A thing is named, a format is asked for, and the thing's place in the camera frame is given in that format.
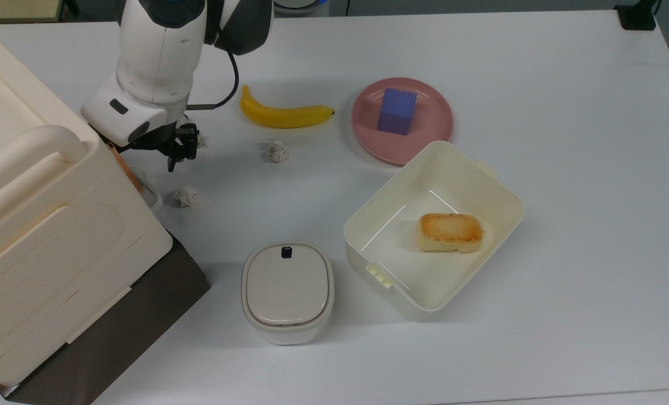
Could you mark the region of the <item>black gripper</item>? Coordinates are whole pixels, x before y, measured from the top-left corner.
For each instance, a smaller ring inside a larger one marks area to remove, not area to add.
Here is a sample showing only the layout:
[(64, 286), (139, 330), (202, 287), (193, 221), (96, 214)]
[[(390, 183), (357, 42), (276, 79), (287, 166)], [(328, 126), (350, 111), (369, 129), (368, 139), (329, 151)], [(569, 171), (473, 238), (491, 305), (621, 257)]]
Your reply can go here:
[(119, 146), (118, 152), (128, 150), (156, 150), (168, 157), (168, 172), (173, 172), (175, 165), (183, 160), (197, 157), (198, 136), (196, 125), (170, 123), (158, 128), (150, 128), (150, 123), (143, 123), (130, 133), (126, 146)]

